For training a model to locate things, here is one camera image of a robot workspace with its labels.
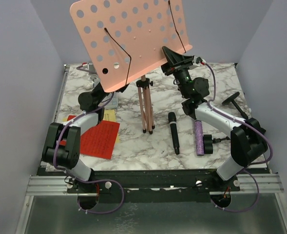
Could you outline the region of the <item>pink music stand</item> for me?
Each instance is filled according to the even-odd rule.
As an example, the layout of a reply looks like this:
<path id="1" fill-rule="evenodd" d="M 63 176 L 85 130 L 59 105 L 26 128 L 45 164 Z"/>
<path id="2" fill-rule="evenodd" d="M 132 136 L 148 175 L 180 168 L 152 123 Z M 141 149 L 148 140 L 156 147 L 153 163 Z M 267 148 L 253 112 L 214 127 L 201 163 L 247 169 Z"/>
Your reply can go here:
<path id="1" fill-rule="evenodd" d="M 70 15 L 108 93 L 163 65 L 163 46 L 192 48 L 180 0 L 80 0 Z"/>

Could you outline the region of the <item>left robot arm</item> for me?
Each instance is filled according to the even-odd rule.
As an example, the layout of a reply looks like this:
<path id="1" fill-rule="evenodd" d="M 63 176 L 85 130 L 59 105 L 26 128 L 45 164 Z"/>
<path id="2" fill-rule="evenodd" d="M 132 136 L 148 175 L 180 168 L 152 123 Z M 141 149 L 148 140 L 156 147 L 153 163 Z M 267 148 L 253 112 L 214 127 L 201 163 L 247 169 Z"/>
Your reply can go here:
<path id="1" fill-rule="evenodd" d="M 79 158 L 80 139 L 103 120 L 105 106 L 113 96 L 98 83 L 93 90 L 78 96 L 81 114 L 66 122 L 53 122 L 48 128 L 41 160 L 77 179 L 79 188 L 86 193 L 91 192 L 96 184 L 91 177 L 93 170 Z"/>

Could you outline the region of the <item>red sheet music page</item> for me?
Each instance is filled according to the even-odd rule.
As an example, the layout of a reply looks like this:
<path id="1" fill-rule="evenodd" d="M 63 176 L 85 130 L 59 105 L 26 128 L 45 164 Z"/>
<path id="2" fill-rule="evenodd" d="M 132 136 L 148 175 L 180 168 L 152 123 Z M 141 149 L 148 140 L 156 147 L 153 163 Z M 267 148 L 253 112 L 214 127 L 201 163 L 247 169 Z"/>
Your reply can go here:
<path id="1" fill-rule="evenodd" d="M 116 143 L 119 143 L 119 123 L 102 120 L 80 138 L 80 153 L 110 160 Z"/>

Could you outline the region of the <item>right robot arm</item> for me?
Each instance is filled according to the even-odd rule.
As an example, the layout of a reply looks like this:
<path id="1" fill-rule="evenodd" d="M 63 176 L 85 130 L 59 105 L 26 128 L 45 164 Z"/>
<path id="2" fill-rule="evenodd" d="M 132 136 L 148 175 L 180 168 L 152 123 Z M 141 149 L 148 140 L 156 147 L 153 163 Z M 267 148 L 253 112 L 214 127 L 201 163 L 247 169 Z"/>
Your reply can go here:
<path id="1" fill-rule="evenodd" d="M 174 76 L 174 83 L 185 99 L 182 102 L 184 113 L 213 126 L 230 138 L 230 157 L 217 168 L 211 179 L 212 187 L 222 191 L 229 186 L 229 179 L 249 165 L 254 165 L 259 156 L 272 151 L 272 146 L 255 118 L 235 117 L 214 107 L 212 99 L 205 99 L 210 93 L 209 81 L 202 77 L 192 79 L 189 74 L 191 65 L 203 64 L 200 57 L 182 55 L 166 46 L 162 47 L 162 51 L 167 62 L 161 69 L 165 75 Z"/>

